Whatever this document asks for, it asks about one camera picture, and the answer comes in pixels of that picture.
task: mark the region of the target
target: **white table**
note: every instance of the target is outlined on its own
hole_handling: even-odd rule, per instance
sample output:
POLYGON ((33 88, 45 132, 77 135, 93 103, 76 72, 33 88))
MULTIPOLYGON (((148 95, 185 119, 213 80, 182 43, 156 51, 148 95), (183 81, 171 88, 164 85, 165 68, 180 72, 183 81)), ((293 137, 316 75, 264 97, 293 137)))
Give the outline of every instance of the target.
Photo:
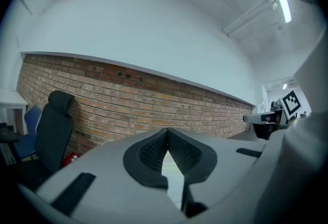
MULTIPOLYGON (((21 109, 24 135, 27 134, 26 123, 24 115, 26 113, 27 102, 16 91, 6 90, 0 88, 0 109, 21 109)), ((17 132, 15 115, 12 110, 12 119, 14 125, 14 132, 17 132)))

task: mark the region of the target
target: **ceiling light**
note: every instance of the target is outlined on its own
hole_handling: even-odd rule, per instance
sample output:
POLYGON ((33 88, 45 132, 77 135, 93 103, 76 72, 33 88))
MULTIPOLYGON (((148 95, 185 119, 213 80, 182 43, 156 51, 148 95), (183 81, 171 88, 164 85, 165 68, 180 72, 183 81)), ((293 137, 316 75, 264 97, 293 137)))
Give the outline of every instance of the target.
POLYGON ((285 22, 289 23, 292 20, 291 10, 289 8, 288 0, 279 0, 282 8, 283 16, 285 17, 285 22))

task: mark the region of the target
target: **white wall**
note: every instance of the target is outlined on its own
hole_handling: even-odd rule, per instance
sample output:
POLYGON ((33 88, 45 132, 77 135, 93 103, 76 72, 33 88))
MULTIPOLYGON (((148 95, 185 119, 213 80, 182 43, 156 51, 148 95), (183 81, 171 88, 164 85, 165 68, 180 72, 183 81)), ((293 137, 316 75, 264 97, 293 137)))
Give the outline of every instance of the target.
MULTIPOLYGON (((0 25, 0 88, 16 90, 24 55, 20 47, 41 14, 54 0, 12 0, 0 25)), ((0 110, 0 123, 12 124, 0 110)))
POLYGON ((310 115, 311 108, 310 108, 309 102, 308 102, 306 96, 304 95, 303 91, 299 87, 286 88, 285 90, 277 89, 277 90, 269 91, 268 92, 269 107, 271 106, 272 101, 277 101, 279 98, 287 95, 292 90, 294 90, 297 98, 299 99, 299 101, 302 104, 302 108, 300 109, 300 111, 297 112, 297 117, 299 117, 299 115, 301 113, 304 113, 304 111, 306 111, 307 115, 310 115))
POLYGON ((249 59, 184 0, 58 0, 20 50, 96 57, 255 102, 249 59))
POLYGON ((262 102, 262 106, 261 106, 262 110, 263 110, 263 112, 268 112, 270 110, 271 103, 269 104, 268 91, 264 85, 262 85, 262 98, 263 98, 263 102, 262 102))
POLYGON ((272 32, 272 41, 251 56, 255 79, 259 85, 293 77, 316 48, 326 31, 326 21, 319 8, 293 2, 293 20, 283 29, 272 32))

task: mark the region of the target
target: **black chair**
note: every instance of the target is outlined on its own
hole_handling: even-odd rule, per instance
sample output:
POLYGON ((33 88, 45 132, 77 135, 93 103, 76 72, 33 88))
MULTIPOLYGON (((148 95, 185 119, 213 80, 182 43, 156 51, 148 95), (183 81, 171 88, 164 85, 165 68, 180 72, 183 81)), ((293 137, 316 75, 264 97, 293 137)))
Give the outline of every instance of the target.
POLYGON ((73 130, 73 119, 67 114, 73 95, 62 91, 54 91, 45 105, 36 132, 35 154, 38 160, 21 162, 14 142, 17 136, 0 136, 0 142, 8 143, 16 164, 9 165, 17 183, 31 190, 36 190, 50 175, 62 166, 62 159, 68 140, 73 130))

